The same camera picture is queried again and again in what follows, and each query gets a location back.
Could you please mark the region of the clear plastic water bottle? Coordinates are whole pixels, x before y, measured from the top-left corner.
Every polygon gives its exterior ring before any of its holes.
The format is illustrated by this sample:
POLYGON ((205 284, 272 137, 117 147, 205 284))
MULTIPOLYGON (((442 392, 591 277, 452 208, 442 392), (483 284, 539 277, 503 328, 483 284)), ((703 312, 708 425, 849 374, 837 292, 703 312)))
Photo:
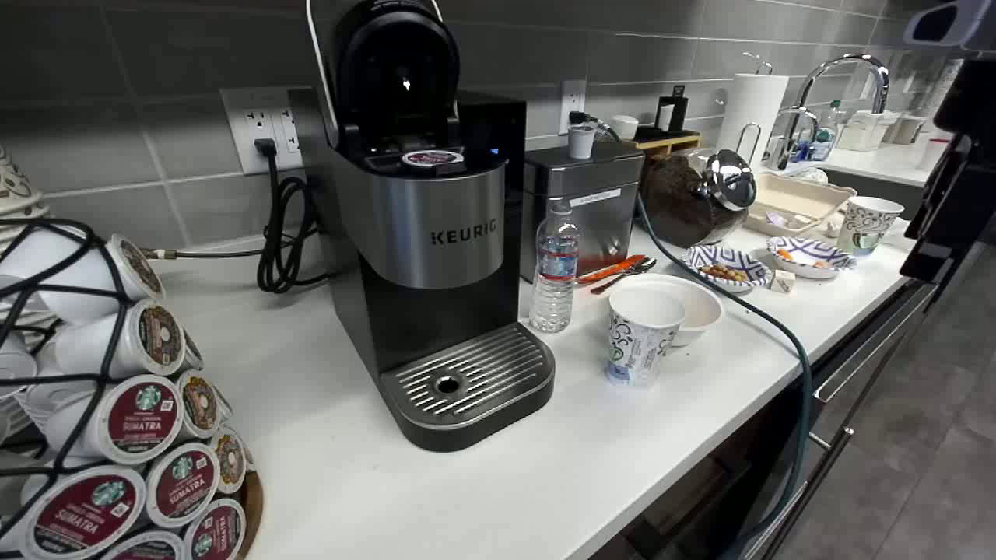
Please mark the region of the clear plastic water bottle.
POLYGON ((559 333, 572 317, 572 287, 579 271, 579 223, 564 197, 548 201, 535 231, 535 274, 528 324, 539 333, 559 333))

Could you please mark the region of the patterned paper cup near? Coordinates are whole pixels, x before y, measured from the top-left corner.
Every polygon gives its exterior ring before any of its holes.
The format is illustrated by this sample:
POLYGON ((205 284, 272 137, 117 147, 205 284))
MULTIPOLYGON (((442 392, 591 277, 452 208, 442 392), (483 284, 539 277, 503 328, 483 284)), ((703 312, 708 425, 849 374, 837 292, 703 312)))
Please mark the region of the patterned paper cup near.
POLYGON ((659 287, 621 287, 609 292, 606 377, 633 386, 657 380, 659 359, 685 320, 685 304, 659 287))

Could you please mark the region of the patterned plate with orange snacks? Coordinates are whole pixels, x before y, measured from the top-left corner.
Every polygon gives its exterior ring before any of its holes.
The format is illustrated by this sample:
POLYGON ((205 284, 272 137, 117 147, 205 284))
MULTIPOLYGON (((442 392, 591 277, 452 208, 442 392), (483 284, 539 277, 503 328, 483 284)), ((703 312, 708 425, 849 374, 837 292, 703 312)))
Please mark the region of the patterned plate with orange snacks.
POLYGON ((772 236, 766 248, 777 267, 806 279, 834 279, 849 263, 849 259, 825 240, 772 236))

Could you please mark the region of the beige tray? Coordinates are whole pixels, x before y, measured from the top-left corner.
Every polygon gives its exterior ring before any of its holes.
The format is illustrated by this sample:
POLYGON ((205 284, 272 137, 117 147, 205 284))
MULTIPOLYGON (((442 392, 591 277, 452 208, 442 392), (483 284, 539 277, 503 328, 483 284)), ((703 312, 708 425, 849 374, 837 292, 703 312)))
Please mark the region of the beige tray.
POLYGON ((766 236, 821 232, 849 197, 849 186, 760 170, 756 198, 744 213, 744 227, 766 236))

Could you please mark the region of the glass jar with chrome lid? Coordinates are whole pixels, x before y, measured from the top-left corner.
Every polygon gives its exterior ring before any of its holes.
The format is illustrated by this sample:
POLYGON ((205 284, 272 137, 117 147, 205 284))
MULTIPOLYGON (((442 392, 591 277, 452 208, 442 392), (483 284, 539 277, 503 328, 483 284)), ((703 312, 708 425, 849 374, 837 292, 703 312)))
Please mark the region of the glass jar with chrome lid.
POLYGON ((637 192, 653 232, 688 248, 756 201, 756 176, 736 148, 685 148, 647 157, 637 192))

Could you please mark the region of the orange handled tool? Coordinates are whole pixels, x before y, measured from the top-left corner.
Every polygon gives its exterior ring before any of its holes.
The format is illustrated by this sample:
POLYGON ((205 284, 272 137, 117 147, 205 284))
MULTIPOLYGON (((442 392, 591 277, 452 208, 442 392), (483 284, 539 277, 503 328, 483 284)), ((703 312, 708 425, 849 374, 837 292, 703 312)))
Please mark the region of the orange handled tool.
POLYGON ((633 267, 637 267, 637 263, 643 263, 643 261, 647 261, 647 256, 629 256, 629 259, 612 261, 612 263, 604 263, 604 267, 599 267, 599 271, 586 271, 586 274, 579 277, 579 287, 595 287, 595 284, 609 279, 609 277, 618 277, 618 274, 623 274, 623 271, 633 271, 633 267))

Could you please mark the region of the Keurig coffee machine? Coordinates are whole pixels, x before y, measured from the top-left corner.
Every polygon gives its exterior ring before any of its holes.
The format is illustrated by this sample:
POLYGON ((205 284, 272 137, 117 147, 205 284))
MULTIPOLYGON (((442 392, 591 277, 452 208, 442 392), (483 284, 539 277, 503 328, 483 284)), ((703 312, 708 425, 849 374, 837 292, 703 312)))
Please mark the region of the Keurig coffee machine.
POLYGON ((292 100, 339 324, 409 441, 469 448, 539 411, 519 324, 527 105, 460 87, 435 0, 301 0, 292 100))

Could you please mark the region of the small white coffee pod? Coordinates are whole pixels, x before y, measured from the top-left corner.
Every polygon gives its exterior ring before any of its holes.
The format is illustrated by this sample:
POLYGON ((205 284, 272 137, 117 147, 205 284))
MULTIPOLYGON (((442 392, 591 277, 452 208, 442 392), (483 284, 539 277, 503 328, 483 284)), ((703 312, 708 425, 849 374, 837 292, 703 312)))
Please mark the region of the small white coffee pod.
POLYGON ((595 125, 572 125, 569 127, 569 157, 587 160, 595 153, 595 137, 599 137, 595 125))

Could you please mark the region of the patterned paper cup far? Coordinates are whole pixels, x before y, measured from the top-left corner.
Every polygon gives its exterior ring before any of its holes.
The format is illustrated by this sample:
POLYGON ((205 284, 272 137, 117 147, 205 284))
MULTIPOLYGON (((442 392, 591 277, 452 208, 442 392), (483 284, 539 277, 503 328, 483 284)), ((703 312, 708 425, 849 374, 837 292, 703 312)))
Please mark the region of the patterned paper cup far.
POLYGON ((902 205, 894 198, 849 197, 837 232, 837 248, 849 259, 871 256, 899 213, 902 205))

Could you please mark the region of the patterned paper cup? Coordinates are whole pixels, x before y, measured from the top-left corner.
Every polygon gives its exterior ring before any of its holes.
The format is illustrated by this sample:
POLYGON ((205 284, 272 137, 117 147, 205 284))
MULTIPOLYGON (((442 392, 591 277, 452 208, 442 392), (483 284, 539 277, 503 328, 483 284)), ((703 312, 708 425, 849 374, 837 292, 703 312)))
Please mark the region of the patterned paper cup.
POLYGON ((657 380, 659 359, 685 320, 685 304, 659 287, 621 287, 609 292, 606 377, 633 386, 657 380))
POLYGON ((902 205, 894 198, 849 197, 837 232, 837 248, 849 259, 871 256, 899 213, 902 205))

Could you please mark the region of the white bowl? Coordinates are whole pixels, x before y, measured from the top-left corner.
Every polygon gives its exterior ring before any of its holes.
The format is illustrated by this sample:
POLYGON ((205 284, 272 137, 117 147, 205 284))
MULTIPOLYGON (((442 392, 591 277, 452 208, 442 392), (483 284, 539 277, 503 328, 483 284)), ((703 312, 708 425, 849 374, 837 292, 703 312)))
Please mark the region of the white bowl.
POLYGON ((709 325, 725 317, 722 301, 694 279, 678 279, 670 274, 643 274, 641 287, 674 296, 685 308, 685 320, 674 339, 676 348, 694 346, 709 325))

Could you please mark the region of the white wall outlet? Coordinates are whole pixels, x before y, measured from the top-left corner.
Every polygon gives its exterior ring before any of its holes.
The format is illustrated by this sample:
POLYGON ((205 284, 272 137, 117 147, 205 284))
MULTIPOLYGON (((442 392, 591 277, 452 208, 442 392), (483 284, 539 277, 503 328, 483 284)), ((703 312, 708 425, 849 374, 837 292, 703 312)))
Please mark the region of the white wall outlet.
POLYGON ((281 87, 224 91, 221 103, 245 173, 268 167, 260 141, 273 142, 281 170, 301 163, 296 117, 281 87))

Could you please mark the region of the patterned plate with nuts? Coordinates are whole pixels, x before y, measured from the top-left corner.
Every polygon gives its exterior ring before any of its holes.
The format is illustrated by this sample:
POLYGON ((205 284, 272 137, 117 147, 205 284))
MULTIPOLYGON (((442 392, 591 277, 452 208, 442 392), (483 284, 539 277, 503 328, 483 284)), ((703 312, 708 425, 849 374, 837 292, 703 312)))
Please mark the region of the patterned plate with nuts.
POLYGON ((717 284, 736 296, 744 296, 756 287, 772 284, 772 271, 762 261, 756 261, 753 256, 738 253, 738 248, 691 244, 685 253, 685 263, 694 274, 708 277, 709 284, 717 284))

